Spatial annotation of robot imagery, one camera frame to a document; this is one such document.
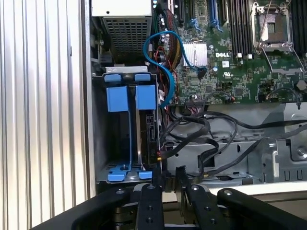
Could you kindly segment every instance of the capacitor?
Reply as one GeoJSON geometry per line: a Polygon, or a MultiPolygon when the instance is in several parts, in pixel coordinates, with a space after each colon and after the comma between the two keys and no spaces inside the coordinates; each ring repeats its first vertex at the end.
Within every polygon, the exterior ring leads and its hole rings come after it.
{"type": "Polygon", "coordinates": [[[304,80],[299,80],[296,84],[295,84],[295,89],[297,91],[304,91],[307,88],[307,83],[304,80]]]}

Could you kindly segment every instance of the chip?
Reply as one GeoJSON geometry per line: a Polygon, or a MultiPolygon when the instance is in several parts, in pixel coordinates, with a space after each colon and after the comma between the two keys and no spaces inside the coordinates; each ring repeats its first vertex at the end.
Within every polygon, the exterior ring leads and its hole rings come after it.
{"type": "Polygon", "coordinates": [[[212,92],[212,86],[211,85],[206,85],[205,86],[205,92],[212,92]]]}
{"type": "Polygon", "coordinates": [[[236,89],[236,96],[242,96],[242,89],[236,89]]]}

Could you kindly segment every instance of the connector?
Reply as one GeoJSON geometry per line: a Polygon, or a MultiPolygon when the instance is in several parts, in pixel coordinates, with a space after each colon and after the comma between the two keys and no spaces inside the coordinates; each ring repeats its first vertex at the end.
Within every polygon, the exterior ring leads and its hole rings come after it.
{"type": "Polygon", "coordinates": [[[211,20],[210,26],[212,28],[216,28],[218,31],[223,32],[220,28],[219,20],[218,20],[218,13],[217,13],[217,3],[216,0],[211,0],[211,20]]]}

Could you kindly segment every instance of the motherboard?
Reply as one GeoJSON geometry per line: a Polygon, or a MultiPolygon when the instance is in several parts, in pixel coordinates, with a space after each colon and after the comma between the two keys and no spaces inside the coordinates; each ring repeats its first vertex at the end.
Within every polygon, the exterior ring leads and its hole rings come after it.
{"type": "MultiPolygon", "coordinates": [[[[208,68],[199,77],[185,61],[178,65],[178,93],[173,105],[201,103],[213,91],[233,95],[235,101],[231,103],[263,103],[270,92],[279,88],[294,89],[302,101],[307,100],[307,28],[303,12],[307,3],[175,0],[171,6],[189,61],[208,68]]],[[[280,91],[268,102],[294,100],[293,94],[280,91]]],[[[228,101],[212,97],[208,102],[228,101]]]]}

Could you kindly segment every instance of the vent grille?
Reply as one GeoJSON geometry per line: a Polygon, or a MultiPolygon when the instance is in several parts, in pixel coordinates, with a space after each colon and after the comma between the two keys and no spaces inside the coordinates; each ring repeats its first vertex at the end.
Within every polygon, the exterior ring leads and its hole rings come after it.
{"type": "Polygon", "coordinates": [[[151,17],[103,18],[116,56],[142,56],[143,44],[149,36],[151,17]]]}

